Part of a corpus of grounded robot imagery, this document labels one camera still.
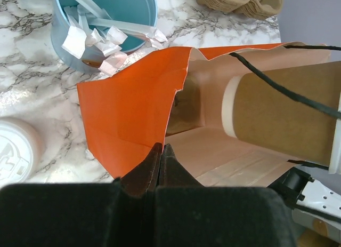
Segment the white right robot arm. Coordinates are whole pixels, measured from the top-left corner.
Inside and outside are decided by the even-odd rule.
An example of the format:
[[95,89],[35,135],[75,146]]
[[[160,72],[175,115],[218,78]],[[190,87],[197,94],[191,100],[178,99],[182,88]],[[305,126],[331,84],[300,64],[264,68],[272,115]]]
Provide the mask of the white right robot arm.
[[293,221],[340,243],[340,194],[293,167],[269,188],[291,209]]

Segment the orange paper bag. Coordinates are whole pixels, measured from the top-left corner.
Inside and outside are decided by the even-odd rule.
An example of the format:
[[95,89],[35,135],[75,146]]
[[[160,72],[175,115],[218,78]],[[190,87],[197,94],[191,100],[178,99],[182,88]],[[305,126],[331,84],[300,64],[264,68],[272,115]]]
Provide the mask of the orange paper bag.
[[[225,133],[226,86],[233,77],[252,73],[238,56],[266,75],[270,70],[330,62],[329,50],[307,49],[302,43],[154,51],[112,77],[78,84],[90,152],[113,177],[122,177],[154,144],[170,144],[178,161],[203,185],[268,186],[293,167],[292,158],[299,157]],[[200,86],[198,125],[167,135],[175,95],[188,76]]]

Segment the single kraft paper cup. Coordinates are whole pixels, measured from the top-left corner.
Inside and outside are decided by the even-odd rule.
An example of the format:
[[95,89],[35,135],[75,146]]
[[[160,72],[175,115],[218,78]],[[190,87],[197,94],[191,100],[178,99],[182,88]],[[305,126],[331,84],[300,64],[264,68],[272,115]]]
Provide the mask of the single kraft paper cup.
[[[276,83],[340,110],[340,62],[270,70]],[[250,73],[233,77],[222,102],[225,133],[329,167],[337,119],[275,90]]]

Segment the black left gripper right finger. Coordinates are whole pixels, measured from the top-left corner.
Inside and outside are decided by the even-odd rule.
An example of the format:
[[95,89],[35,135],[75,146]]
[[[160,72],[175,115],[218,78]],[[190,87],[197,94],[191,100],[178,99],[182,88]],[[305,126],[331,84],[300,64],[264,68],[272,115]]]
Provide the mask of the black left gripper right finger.
[[296,246],[281,197],[270,188],[157,188],[157,246]]

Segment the brown pulp cup carrier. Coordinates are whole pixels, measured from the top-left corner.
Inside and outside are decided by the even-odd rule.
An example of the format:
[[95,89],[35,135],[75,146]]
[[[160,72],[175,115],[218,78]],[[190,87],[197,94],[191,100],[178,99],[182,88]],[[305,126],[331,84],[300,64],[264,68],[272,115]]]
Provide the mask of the brown pulp cup carrier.
[[283,0],[197,0],[197,3],[221,12],[265,20],[281,12]]

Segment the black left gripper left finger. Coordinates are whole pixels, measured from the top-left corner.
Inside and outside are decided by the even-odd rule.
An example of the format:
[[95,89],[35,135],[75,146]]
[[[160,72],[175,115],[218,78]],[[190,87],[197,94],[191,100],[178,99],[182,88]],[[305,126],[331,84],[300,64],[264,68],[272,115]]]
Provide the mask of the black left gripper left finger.
[[111,183],[5,186],[1,246],[152,246],[162,150]]

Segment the separated brown pulp carrier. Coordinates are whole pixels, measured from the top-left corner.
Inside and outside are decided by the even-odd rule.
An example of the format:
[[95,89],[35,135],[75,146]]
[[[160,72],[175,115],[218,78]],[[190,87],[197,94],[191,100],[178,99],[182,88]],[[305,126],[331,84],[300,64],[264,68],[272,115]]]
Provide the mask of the separated brown pulp carrier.
[[168,120],[167,135],[173,135],[195,128],[200,119],[200,86],[193,76],[188,76],[183,90],[175,95]]

